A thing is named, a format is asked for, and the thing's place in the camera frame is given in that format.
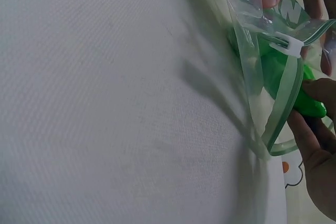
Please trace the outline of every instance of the plastic bag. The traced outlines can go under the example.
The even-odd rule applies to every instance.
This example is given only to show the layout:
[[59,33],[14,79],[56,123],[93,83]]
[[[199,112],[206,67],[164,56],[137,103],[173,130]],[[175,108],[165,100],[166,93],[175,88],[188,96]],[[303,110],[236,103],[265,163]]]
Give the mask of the plastic bag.
[[[225,0],[207,0],[217,21],[224,25]],[[297,149],[286,120],[293,109],[302,105],[306,94],[302,80],[326,77],[324,64],[334,64],[333,48],[336,20],[313,20],[296,0],[281,0],[273,9],[263,10],[261,0],[227,0],[233,27],[223,27],[240,56],[249,110],[257,134],[268,152],[283,155]],[[328,42],[321,47],[327,33]],[[309,112],[323,118],[323,104],[303,104]],[[331,120],[324,117],[326,125]]]

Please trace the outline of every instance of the green object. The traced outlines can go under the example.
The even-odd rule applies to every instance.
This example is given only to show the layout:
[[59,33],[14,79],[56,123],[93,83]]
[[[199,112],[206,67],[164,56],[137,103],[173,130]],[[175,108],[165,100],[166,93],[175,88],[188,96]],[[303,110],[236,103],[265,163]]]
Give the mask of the green object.
[[[235,53],[239,55],[238,44],[233,29],[229,32],[228,38]],[[281,92],[279,86],[288,56],[271,48],[269,42],[263,38],[258,37],[258,43],[265,89],[275,100],[277,93]],[[310,67],[307,65],[303,65],[303,80],[315,80]],[[314,118],[323,118],[327,114],[324,104],[308,96],[302,88],[300,88],[293,108],[302,115]]]

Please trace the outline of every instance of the green plastic bag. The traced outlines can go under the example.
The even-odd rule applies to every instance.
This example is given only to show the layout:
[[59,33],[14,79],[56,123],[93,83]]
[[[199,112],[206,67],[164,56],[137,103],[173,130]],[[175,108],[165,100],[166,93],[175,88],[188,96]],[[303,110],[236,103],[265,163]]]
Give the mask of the green plastic bag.
[[[224,22],[226,1],[231,26]],[[296,0],[281,0],[278,6],[269,10],[262,9],[261,0],[207,2],[240,56],[254,125],[251,138],[263,142],[273,156],[296,150],[286,120],[305,96],[300,91],[304,75],[305,79],[326,77],[319,64],[322,50],[329,56],[329,64],[334,63],[333,48],[321,47],[320,38],[327,31],[331,31],[329,38],[334,37],[336,20],[310,19]],[[307,51],[304,61],[300,55],[302,48]],[[331,126],[327,117],[323,121]]]

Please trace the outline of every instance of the zipper seal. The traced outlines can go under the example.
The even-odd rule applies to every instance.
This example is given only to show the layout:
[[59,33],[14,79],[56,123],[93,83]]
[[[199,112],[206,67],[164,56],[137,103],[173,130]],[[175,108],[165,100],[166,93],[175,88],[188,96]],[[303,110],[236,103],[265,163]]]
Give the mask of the zipper seal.
[[287,34],[275,32],[275,37],[284,39],[288,42],[287,47],[281,46],[274,42],[270,43],[270,47],[282,52],[285,55],[293,56],[295,58],[301,58],[301,49],[304,46],[304,42],[298,39],[295,39]]

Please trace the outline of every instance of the plastic wrapping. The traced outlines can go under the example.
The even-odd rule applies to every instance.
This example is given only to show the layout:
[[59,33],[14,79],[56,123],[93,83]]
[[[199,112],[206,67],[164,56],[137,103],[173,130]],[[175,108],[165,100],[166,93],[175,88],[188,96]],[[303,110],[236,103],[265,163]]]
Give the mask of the plastic wrapping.
[[251,137],[268,152],[297,149],[286,120],[293,108],[323,118],[324,105],[300,88],[303,79],[327,77],[335,63],[336,20],[315,20],[296,0],[280,0],[263,9],[261,0],[227,0],[232,27],[223,22],[225,0],[207,0],[240,56],[248,107],[255,132]]

